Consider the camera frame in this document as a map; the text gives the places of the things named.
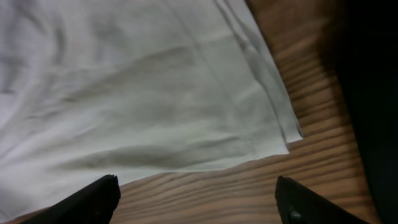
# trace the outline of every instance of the towel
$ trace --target towel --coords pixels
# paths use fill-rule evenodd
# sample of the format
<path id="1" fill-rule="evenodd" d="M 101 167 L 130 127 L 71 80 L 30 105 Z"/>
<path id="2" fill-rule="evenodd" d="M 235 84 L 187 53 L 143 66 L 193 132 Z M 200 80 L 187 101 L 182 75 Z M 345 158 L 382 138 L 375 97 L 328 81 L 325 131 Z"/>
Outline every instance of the towel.
<path id="1" fill-rule="evenodd" d="M 301 138 L 242 0 L 0 1 L 0 222 Z"/>

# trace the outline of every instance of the table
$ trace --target table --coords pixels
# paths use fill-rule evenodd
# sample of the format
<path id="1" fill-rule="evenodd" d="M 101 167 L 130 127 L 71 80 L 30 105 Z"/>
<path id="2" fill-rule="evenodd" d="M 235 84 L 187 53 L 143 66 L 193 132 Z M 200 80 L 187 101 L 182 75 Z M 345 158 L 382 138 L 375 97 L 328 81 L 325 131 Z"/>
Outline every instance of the table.
<path id="1" fill-rule="evenodd" d="M 369 195 L 329 55 L 344 24 L 342 1 L 249 0 L 275 58 L 304 140 L 290 154 L 218 172 L 159 174 L 121 187 L 111 223 L 281 223 L 274 190 L 285 175 L 369 223 Z"/>

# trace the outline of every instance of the wrinkled fabric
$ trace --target wrinkled fabric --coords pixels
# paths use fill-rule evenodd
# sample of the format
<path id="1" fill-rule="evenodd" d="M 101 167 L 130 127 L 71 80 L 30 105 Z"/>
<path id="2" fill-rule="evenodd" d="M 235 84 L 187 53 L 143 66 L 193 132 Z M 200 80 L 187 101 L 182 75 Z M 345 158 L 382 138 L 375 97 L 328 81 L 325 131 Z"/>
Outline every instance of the wrinkled fabric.
<path id="1" fill-rule="evenodd" d="M 0 1 L 0 222 L 105 174 L 225 169 L 299 139 L 244 1 Z"/>

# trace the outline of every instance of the cloth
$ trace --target cloth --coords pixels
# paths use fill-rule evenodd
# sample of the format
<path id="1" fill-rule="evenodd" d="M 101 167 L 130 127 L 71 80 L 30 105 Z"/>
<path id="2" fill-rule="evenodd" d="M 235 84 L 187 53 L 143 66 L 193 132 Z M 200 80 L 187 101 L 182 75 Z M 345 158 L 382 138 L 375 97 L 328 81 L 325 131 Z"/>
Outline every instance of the cloth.
<path id="1" fill-rule="evenodd" d="M 301 139 L 243 1 L 3 0 L 0 75 L 0 221 Z"/>

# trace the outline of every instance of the tabletop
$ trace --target tabletop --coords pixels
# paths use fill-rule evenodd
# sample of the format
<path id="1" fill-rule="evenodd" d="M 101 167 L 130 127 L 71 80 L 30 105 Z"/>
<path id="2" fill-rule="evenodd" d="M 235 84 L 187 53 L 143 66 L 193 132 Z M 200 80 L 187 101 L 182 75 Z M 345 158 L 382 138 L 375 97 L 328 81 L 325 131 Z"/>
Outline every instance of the tabletop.
<path id="1" fill-rule="evenodd" d="M 249 0 L 302 127 L 289 155 L 217 172 L 159 174 L 121 187 L 111 223 L 281 223 L 277 177 L 291 177 L 369 223 L 379 223 L 333 66 L 341 1 Z"/>

